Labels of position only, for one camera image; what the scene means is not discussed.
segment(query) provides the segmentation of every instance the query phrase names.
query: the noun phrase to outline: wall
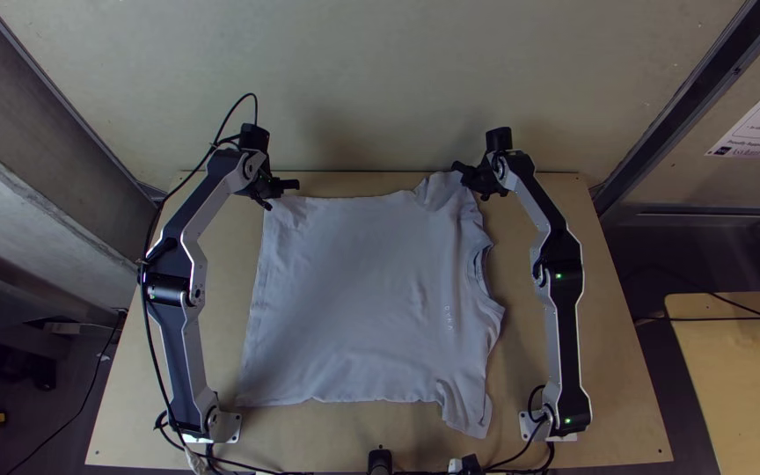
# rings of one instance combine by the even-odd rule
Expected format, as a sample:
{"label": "wall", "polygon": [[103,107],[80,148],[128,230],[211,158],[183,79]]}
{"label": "wall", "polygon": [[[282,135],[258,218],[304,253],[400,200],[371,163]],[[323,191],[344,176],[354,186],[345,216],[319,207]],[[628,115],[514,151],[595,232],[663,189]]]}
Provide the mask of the wall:
{"label": "wall", "polygon": [[[0,0],[134,173],[166,187],[259,94],[276,169],[434,170],[509,125],[548,171],[604,179],[742,0]],[[251,118],[238,111],[230,129]]]}
{"label": "wall", "polygon": [[154,208],[0,33],[0,163],[126,258]]}
{"label": "wall", "polygon": [[703,156],[759,99],[760,55],[625,201],[760,208],[760,158]]}

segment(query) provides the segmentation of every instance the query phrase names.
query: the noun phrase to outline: beige wall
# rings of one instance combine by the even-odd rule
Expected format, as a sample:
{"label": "beige wall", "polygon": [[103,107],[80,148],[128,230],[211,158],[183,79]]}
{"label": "beige wall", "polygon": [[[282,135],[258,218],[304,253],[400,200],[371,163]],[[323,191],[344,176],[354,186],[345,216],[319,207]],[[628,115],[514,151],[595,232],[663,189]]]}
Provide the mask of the beige wall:
{"label": "beige wall", "polygon": [[759,99],[760,55],[625,201],[760,208],[760,158],[703,156]]}
{"label": "beige wall", "polygon": [[741,4],[0,0],[0,15],[155,186],[198,161],[246,91],[278,169],[445,169],[509,125],[540,169],[594,184]]}

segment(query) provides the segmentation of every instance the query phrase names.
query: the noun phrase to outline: white t-shirt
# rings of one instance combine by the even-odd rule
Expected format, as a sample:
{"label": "white t-shirt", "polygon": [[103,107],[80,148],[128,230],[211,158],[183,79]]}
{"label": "white t-shirt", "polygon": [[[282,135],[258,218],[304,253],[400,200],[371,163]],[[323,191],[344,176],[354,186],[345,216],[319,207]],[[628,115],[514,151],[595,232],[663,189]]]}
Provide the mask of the white t-shirt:
{"label": "white t-shirt", "polygon": [[484,438],[503,307],[458,173],[385,196],[270,202],[237,403],[435,401],[449,426]]}

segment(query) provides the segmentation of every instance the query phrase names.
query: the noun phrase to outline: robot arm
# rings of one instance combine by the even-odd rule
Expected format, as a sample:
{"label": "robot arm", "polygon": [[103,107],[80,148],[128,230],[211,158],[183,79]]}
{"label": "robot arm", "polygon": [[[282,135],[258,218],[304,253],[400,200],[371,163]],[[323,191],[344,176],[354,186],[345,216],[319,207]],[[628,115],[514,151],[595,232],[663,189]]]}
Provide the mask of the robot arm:
{"label": "robot arm", "polygon": [[[514,192],[538,229],[530,249],[532,280],[544,304],[547,360],[550,378],[542,394],[542,408],[521,412],[522,433],[537,440],[575,440],[591,423],[591,405],[582,389],[576,306],[583,290],[584,271],[579,241],[567,228],[565,217],[536,180],[532,159],[512,150],[512,131],[496,128],[486,133],[486,154],[479,166],[459,162],[453,169],[462,183],[480,193]],[[535,431],[541,417],[542,430]]]}
{"label": "robot arm", "polygon": [[223,413],[207,386],[198,317],[205,301],[207,258],[198,238],[232,194],[265,209],[265,199],[297,189],[297,180],[271,175],[268,132],[243,124],[237,150],[217,150],[207,175],[186,199],[149,250],[140,275],[149,315],[160,325],[172,385],[172,423],[187,442],[236,442],[241,417]]}

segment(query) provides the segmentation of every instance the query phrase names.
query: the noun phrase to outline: wooden table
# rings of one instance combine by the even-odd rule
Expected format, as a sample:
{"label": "wooden table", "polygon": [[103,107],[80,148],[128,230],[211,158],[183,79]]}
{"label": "wooden table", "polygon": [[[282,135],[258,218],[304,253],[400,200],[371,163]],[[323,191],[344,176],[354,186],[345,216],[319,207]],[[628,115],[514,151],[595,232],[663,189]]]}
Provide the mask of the wooden table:
{"label": "wooden table", "polygon": [[[284,172],[300,179],[301,194],[371,196],[411,189],[422,172]],[[585,183],[573,174],[539,175],[583,246],[585,294],[580,301],[583,383],[594,421],[579,442],[557,444],[554,466],[640,464],[671,460],[667,435],[609,250]],[[166,205],[162,222],[197,185],[201,175]],[[481,463],[523,445],[518,411],[546,381],[543,307],[530,278],[530,245],[536,230],[515,197],[480,203],[495,243],[486,266],[493,296],[506,308],[500,340],[488,364],[493,401],[488,437],[477,440],[445,425],[436,404],[388,402],[243,409],[238,444],[218,456],[290,471],[363,471],[368,451],[391,449],[399,469],[446,470],[448,460],[476,453]],[[233,401],[242,357],[262,229],[262,209],[231,197],[201,236],[208,256],[208,301],[201,335],[209,385]],[[146,346],[139,296],[116,352],[93,430],[88,464],[184,468],[183,454],[151,430],[163,403]],[[153,324],[154,332],[159,335]],[[514,465],[536,466],[546,447],[536,443]]]}
{"label": "wooden table", "polygon": [[[760,292],[722,294],[760,311]],[[672,318],[752,317],[707,294],[665,299]],[[673,322],[724,475],[760,473],[760,321]]]}

